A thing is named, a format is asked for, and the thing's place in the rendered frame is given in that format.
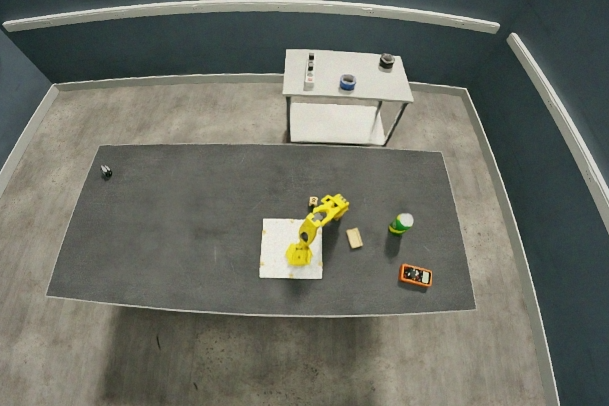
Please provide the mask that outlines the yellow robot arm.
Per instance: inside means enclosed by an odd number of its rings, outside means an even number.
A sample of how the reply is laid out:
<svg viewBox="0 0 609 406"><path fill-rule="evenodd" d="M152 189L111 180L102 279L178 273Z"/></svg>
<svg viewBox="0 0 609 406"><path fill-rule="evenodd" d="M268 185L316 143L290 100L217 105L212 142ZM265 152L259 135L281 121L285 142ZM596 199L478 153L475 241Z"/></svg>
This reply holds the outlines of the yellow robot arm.
<svg viewBox="0 0 609 406"><path fill-rule="evenodd" d="M349 203L347 202L347 200L342 195L338 194L335 197L333 197L330 201L325 203L324 205L320 205L319 207L314 208L313 213L310 213L306 217L305 221L301 224L301 226L299 228L298 238L299 238L300 242L295 243L295 245L294 245L294 243L291 243L285 252L285 256L288 260L288 265L292 265L292 263L306 263L306 262L307 262L306 265L310 265L310 260L313 256L313 252L311 251L310 247L308 247L308 246L310 244L312 244L314 239L316 238L317 230L319 229L320 225L324 226L325 224L327 224L339 212L346 210L348 205L349 205ZM325 219L320 214L321 212L327 213L327 217ZM301 249L301 247L302 247L302 249ZM301 252L301 250L302 250L302 252ZM303 253L303 250L304 250L304 253ZM292 255L294 256L294 261L293 261ZM300 258L300 260L297 260L297 257Z"/></svg>

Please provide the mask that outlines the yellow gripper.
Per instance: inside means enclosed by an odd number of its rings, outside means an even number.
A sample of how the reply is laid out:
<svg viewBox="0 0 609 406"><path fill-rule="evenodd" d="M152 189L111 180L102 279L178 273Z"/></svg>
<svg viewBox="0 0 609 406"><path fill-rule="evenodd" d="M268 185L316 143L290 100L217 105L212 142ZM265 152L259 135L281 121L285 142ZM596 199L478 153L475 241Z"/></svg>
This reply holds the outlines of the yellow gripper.
<svg viewBox="0 0 609 406"><path fill-rule="evenodd" d="M332 198L333 198L333 197L331 197L331 196L329 196L329 195L328 195L328 196L326 196L326 197L325 197L323 200L321 200L321 202L323 202L323 203L325 204L325 203L327 203L328 201L330 201ZM326 202L326 201L327 201L327 202ZM340 213L338 213L338 214L337 214L337 215L335 215L334 217L335 217L335 218L336 218L336 217L340 217L340 216L341 216L343 213L345 213L347 210L348 210L348 208L347 208L345 211L343 211L343 212L341 211ZM333 218L334 218L334 217L333 217ZM335 218L334 218L334 219L335 219Z"/></svg>

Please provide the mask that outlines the green and yellow drink can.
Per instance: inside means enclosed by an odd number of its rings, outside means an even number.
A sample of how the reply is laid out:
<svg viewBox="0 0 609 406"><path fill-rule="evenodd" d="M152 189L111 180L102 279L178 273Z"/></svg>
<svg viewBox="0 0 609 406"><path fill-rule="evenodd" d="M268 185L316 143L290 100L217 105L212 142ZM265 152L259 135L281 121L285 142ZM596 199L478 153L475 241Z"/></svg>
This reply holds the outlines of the green and yellow drink can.
<svg viewBox="0 0 609 406"><path fill-rule="evenodd" d="M394 236L400 236L413 224L413 218L409 214L400 214L390 225L389 231Z"/></svg>

